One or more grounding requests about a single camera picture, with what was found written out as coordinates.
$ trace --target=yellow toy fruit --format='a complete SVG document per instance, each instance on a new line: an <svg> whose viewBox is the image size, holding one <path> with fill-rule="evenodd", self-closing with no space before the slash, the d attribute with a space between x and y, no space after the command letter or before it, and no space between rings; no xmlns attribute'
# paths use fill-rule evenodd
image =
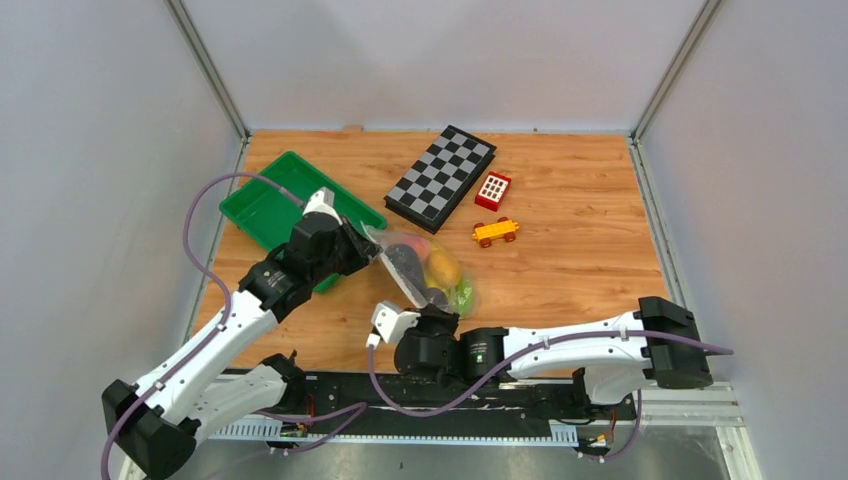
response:
<svg viewBox="0 0 848 480"><path fill-rule="evenodd" d="M462 279L462 269L459 264L442 250L430 252L427 270L429 276L443 288L452 289Z"/></svg>

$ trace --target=plastic bag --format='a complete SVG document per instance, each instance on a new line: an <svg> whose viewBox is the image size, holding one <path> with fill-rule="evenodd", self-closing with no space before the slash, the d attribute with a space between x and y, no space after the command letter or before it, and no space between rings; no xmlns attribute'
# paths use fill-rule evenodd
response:
<svg viewBox="0 0 848 480"><path fill-rule="evenodd" d="M477 297L471 278L439 242L370 226L365 233L383 247L380 261L416 308L432 303L460 318L471 316Z"/></svg>

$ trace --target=green plastic bin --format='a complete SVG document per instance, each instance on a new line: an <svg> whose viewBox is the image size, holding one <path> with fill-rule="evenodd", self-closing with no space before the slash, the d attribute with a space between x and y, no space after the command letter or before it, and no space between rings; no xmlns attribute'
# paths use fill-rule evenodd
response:
<svg viewBox="0 0 848 480"><path fill-rule="evenodd" d="M319 188L329 188L335 193L333 206L336 211L347 217L360 233L363 233L363 223L380 230L386 228L388 222L385 217L294 152L284 153L260 174L304 201ZM302 215L301 210L278 191L255 179L224 199L220 209L266 251L288 242L292 227ZM331 276L318 284L314 291L326 292L338 278L338 275Z"/></svg>

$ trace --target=toy car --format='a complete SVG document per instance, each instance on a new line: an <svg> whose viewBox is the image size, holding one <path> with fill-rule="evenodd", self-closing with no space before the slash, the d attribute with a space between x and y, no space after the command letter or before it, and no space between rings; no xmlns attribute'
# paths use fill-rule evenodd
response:
<svg viewBox="0 0 848 480"><path fill-rule="evenodd" d="M471 238L477 241L482 248L492 246L492 240L503 237L507 242L515 241L515 231L518 230L518 222L514 222L507 217L501 217L497 223L486 225L478 223L474 225L474 233Z"/></svg>

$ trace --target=wooden table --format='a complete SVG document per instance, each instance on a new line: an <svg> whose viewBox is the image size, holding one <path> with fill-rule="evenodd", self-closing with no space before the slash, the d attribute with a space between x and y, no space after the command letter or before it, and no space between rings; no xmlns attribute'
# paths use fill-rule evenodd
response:
<svg viewBox="0 0 848 480"><path fill-rule="evenodd" d="M383 196L438 132L263 131L245 170L259 172L293 150L386 216L389 228L429 236L389 212ZM460 331L484 326L553 327L607 318L638 308L636 299L665 296L660 266L625 140L620 136L479 134L498 147L491 169L513 183L498 213L474 204L478 180L435 236L473 276L480 305ZM481 249L477 222L508 216L521 225L513 243ZM230 288L265 252L228 224L214 271ZM305 370L364 371L365 340L377 302L410 303L379 262L316 294L279 327L246 349L233 366L297 349ZM195 325L223 304L210 285ZM395 371L393 349L377 368Z"/></svg>

